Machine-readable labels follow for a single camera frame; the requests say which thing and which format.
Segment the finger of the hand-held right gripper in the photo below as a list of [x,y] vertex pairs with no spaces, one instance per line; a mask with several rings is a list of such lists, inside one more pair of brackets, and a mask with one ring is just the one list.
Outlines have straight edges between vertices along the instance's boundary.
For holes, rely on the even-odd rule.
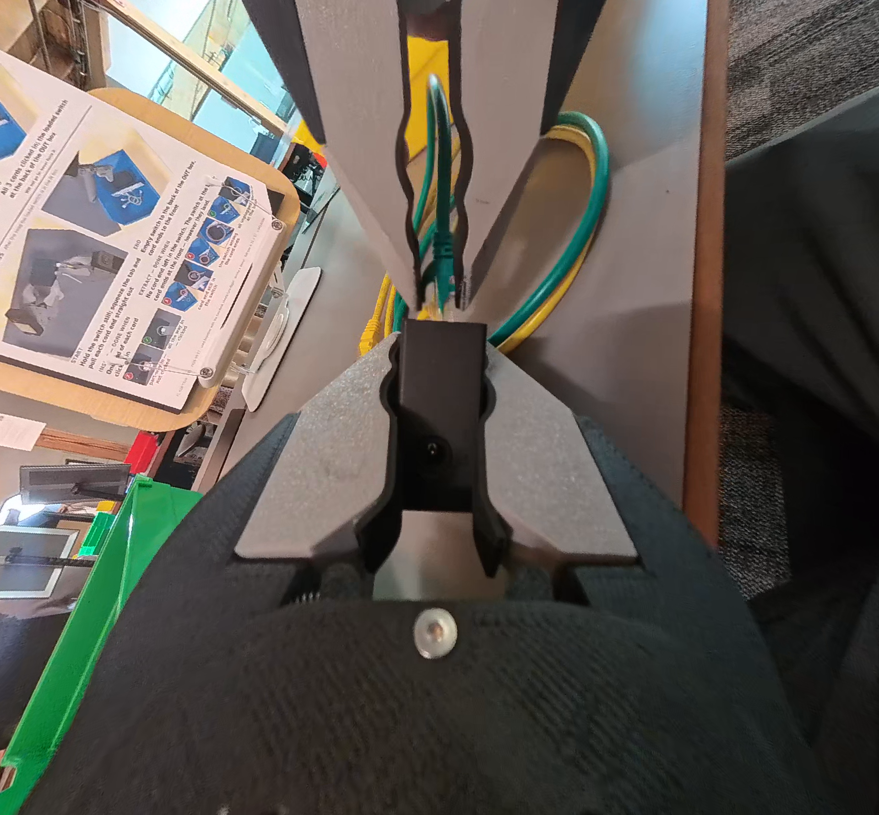
[[461,0],[460,83],[469,171],[456,193],[467,240],[461,308],[474,300],[499,245],[500,216],[541,135],[558,0]]
[[397,0],[294,0],[324,152],[397,291],[420,303],[405,129],[407,42]]

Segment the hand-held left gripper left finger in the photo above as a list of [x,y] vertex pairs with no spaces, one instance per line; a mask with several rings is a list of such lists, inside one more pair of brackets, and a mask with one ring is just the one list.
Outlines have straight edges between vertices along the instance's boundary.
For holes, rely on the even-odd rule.
[[397,336],[306,403],[236,544],[248,560],[322,566],[359,559],[376,572],[400,535],[398,425],[390,405]]

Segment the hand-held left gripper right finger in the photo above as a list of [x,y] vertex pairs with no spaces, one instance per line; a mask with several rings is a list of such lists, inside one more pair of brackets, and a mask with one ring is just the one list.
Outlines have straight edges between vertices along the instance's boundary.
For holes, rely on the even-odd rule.
[[574,414],[486,344],[475,432],[472,527],[493,577],[518,560],[550,572],[638,560]]

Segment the yellow plastic bin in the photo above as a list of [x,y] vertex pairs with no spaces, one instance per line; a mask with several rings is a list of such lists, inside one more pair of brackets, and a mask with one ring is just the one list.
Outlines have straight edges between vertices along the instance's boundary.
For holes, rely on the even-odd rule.
[[407,56],[411,89],[411,112],[404,133],[406,161],[412,162],[426,148],[427,117],[425,106],[428,78],[436,74],[448,84],[449,46],[452,35],[452,12],[447,5],[427,13],[415,13],[413,0],[401,0],[407,37]]

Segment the black network switch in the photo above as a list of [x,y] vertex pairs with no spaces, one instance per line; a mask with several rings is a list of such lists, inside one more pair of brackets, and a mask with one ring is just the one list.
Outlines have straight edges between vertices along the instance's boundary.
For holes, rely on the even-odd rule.
[[398,348],[403,508],[483,513],[487,326],[408,319]]

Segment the green plastic bin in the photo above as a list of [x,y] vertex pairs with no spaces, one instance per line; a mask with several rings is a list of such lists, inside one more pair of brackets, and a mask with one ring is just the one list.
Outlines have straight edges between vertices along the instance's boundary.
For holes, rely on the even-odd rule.
[[201,500],[137,475],[118,513],[96,514],[76,558],[91,571],[2,759],[1,812],[18,813],[71,727],[98,657],[160,547]]

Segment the small red plastic bin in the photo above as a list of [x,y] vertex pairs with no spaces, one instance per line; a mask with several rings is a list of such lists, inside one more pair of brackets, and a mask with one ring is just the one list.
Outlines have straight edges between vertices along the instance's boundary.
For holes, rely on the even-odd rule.
[[157,455],[164,433],[139,431],[131,447],[126,453],[124,464],[129,466],[129,473],[135,476],[146,473]]

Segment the white stand base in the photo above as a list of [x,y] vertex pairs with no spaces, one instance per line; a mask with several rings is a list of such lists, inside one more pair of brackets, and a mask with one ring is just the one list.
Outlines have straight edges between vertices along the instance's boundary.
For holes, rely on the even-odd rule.
[[280,294],[252,360],[245,366],[242,394],[249,413],[263,403],[280,365],[309,308],[322,276],[320,268],[299,270]]

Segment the black light panel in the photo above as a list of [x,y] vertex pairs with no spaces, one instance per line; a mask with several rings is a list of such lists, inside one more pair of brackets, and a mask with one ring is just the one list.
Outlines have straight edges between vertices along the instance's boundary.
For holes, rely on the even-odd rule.
[[21,466],[19,496],[24,503],[121,501],[131,477],[129,464]]

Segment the grey light panel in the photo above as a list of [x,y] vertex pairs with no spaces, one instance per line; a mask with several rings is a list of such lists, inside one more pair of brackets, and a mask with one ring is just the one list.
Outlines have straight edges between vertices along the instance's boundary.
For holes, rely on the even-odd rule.
[[47,599],[53,595],[64,567],[53,560],[72,557],[75,529],[1,527],[1,599]]

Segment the printed instruction sheet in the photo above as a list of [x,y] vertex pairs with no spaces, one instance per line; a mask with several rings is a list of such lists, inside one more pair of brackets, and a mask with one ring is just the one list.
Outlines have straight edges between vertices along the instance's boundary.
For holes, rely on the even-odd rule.
[[222,379],[267,288],[291,185],[7,53],[1,114],[6,391],[182,414]]

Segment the white paper wall notice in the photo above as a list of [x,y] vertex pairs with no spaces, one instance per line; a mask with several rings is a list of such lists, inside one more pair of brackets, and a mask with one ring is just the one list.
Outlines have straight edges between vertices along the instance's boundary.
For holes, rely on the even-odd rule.
[[0,414],[0,445],[2,448],[30,452],[43,435],[46,423]]

